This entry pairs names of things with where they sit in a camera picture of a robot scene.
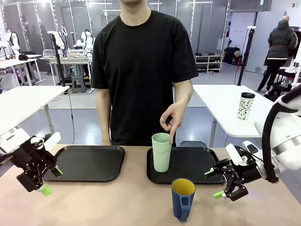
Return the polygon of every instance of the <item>black puffer jacket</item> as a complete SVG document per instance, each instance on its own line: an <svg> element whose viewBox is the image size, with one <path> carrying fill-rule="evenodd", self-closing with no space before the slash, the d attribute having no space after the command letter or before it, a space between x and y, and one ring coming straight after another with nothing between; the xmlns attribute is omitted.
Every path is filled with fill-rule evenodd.
<svg viewBox="0 0 301 226"><path fill-rule="evenodd" d="M295 32L289 27L287 21L279 21L278 27L269 34L268 59L287 59L289 51L298 45Z"/></svg>

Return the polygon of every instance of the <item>green cup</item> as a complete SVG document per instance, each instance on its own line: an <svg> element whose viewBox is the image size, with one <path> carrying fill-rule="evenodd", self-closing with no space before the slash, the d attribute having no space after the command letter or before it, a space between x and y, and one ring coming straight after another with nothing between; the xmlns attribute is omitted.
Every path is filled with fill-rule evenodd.
<svg viewBox="0 0 301 226"><path fill-rule="evenodd" d="M171 143L169 134L157 133L151 137L152 153L154 158L155 171L163 173L168 170Z"/></svg>

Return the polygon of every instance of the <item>white tumbler with black spots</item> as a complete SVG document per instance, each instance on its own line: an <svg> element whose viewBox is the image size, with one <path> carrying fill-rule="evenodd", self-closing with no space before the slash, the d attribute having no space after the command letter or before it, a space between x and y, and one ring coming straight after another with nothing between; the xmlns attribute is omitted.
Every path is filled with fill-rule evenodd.
<svg viewBox="0 0 301 226"><path fill-rule="evenodd" d="M247 120L251 111L252 103L254 101L255 94L242 93L237 113L237 118L240 120Z"/></svg>

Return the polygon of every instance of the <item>stool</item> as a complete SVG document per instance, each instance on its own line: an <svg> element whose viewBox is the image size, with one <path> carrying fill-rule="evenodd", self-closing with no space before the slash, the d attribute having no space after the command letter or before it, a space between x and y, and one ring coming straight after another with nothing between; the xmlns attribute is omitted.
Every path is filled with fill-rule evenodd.
<svg viewBox="0 0 301 226"><path fill-rule="evenodd" d="M86 92L86 86L84 83L84 78L82 76L71 76L71 82L72 82L72 93Z"/></svg>

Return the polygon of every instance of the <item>black t-shirt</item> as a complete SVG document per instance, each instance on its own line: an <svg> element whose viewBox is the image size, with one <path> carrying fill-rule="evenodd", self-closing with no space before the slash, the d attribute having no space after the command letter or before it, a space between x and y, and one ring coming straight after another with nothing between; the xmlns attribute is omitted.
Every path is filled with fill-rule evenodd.
<svg viewBox="0 0 301 226"><path fill-rule="evenodd" d="M91 87L110 90L112 144L151 146L151 136L165 132L159 120L174 102L172 82L196 76L178 19L152 11L138 26L111 21L94 43Z"/></svg>

